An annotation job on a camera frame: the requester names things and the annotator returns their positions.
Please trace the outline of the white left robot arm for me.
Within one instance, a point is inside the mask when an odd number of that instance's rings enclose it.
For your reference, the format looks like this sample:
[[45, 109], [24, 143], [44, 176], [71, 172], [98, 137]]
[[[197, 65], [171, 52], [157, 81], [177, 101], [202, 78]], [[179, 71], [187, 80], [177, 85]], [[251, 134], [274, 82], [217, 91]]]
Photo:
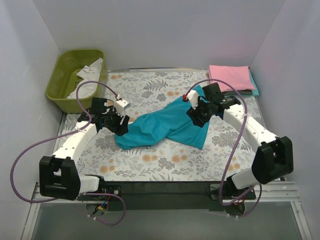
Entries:
[[117, 136], [128, 130], [129, 116], [125, 110], [130, 106], [127, 100], [118, 98], [108, 105], [106, 98], [94, 97], [91, 107], [82, 112], [71, 134], [63, 145], [51, 156], [44, 156], [39, 162], [39, 192], [44, 197], [75, 200], [89, 193], [95, 200], [106, 196], [104, 178], [99, 175], [80, 175], [77, 162], [90, 141], [103, 128]]

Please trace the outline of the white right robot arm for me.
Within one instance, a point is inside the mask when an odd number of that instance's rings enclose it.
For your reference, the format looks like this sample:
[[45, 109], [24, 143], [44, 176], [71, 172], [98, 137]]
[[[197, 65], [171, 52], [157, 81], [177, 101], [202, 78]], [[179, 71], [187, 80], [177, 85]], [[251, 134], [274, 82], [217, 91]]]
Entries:
[[204, 86], [202, 90], [203, 95], [190, 89], [182, 97], [184, 102], [190, 102], [186, 114], [192, 123], [202, 128], [212, 116], [218, 116], [236, 129], [255, 153], [251, 167], [222, 177], [219, 195], [237, 199], [250, 187], [265, 185], [293, 172], [293, 144], [287, 136], [279, 137], [264, 128], [249, 116], [244, 100], [225, 96], [217, 83]]

